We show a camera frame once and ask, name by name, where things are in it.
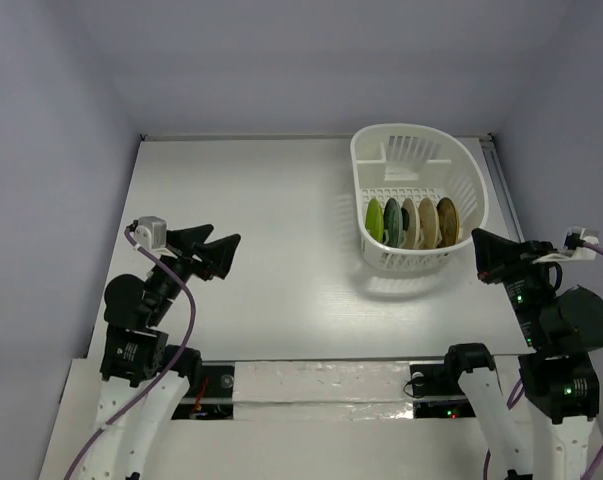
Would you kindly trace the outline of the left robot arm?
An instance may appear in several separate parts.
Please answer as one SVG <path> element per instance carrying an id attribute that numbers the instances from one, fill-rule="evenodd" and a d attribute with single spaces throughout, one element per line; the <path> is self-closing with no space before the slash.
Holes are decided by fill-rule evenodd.
<path id="1" fill-rule="evenodd" d="M 146 278 L 121 274 L 106 285 L 107 324 L 94 431 L 68 479 L 143 479 L 172 415 L 202 383 L 202 359 L 188 343 L 197 305 L 188 281 L 224 279 L 241 237 L 211 239 L 210 224 L 171 230 L 143 216 L 127 242 L 153 264 Z"/>

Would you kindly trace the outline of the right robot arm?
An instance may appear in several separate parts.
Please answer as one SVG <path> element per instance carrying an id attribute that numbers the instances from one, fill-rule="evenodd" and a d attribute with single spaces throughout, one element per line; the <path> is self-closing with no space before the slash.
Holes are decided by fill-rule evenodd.
<path id="1" fill-rule="evenodd" d="M 564 245 L 515 242 L 484 229 L 472 232 L 477 275 L 504 287 L 531 351 L 518 358 L 532 439 L 524 442 L 499 387 L 497 367 L 480 343 L 449 348 L 443 384 L 472 406 L 494 461 L 505 479 L 589 479 L 603 459 L 588 459 L 600 407 L 600 382 L 590 359 L 603 348 L 603 300 L 576 286 L 561 291 L 564 262 L 602 253 L 596 234 L 574 227 Z"/>

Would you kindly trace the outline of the lime green plate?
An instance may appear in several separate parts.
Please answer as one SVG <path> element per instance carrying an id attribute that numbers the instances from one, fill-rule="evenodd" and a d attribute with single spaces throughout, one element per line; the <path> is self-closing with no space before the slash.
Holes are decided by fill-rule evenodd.
<path id="1" fill-rule="evenodd" d="M 383 209 L 376 197 L 370 199 L 365 215 L 365 229 L 378 243 L 384 239 L 384 217 Z"/>

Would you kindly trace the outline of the beige plate with calligraphy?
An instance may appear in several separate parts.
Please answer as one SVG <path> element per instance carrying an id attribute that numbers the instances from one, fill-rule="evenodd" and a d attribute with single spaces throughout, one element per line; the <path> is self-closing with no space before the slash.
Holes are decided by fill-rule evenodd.
<path id="1" fill-rule="evenodd" d="M 435 249 L 440 241 L 439 216 L 436 205 L 430 198 L 419 203 L 420 228 L 423 234 L 423 249 Z"/>

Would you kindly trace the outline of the cream plate dark rim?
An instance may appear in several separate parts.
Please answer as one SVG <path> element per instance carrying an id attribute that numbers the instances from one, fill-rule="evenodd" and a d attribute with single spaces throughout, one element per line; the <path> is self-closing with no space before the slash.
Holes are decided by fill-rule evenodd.
<path id="1" fill-rule="evenodd" d="M 404 249 L 419 249 L 422 243 L 420 216 L 418 207 L 411 198 L 406 198 L 401 207 L 403 220 L 403 243 Z"/>

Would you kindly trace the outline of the blue green patterned plate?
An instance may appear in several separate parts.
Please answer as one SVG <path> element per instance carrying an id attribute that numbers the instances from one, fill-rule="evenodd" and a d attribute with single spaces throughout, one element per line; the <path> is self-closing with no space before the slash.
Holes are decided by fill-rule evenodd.
<path id="1" fill-rule="evenodd" d="M 395 198 L 389 198 L 383 212 L 384 243 L 388 247 L 399 248 L 404 241 L 402 207 Z"/>

